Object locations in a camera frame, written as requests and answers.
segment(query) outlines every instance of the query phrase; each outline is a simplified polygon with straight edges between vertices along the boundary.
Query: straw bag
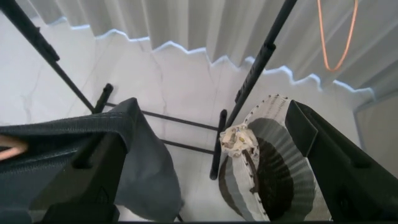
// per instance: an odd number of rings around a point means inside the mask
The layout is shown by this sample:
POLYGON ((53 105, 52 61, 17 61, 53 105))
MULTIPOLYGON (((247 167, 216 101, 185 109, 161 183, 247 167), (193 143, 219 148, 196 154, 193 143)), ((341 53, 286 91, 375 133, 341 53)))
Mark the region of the straw bag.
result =
POLYGON ((220 169, 220 191, 247 221, 331 217, 308 159, 285 127, 289 104, 287 98, 270 95, 242 124, 220 134, 221 148, 228 153, 220 169))

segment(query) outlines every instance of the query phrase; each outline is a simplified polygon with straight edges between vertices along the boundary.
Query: tile floor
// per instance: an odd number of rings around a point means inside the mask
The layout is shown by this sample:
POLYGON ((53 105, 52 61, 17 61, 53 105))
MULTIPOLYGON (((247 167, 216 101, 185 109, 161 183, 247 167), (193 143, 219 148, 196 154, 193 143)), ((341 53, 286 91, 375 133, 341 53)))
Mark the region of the tile floor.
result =
MULTIPOLYGON (((148 40, 131 42, 120 34, 94 38, 90 29, 71 30, 67 22, 52 26, 44 25, 40 19, 34 22, 59 54, 60 66, 92 104, 105 84, 111 83, 115 88, 111 103, 136 97, 142 110, 217 126, 220 111, 231 112, 236 92, 251 66, 247 61, 236 68, 225 58, 211 64, 206 53, 187 54, 173 45, 151 50, 148 40)), ((0 125, 38 123, 89 113, 2 14, 0 29, 0 125)), ((372 94, 351 92, 337 84, 321 90, 314 76, 295 82, 289 72, 284 67, 265 72, 237 123, 262 98, 279 93, 311 106, 359 144, 353 109, 371 100, 372 94)), ((214 131, 147 119, 160 138, 213 148, 214 131)), ((208 178, 210 155, 168 148, 185 199, 181 214, 185 220, 241 220, 224 203, 217 181, 208 178)))

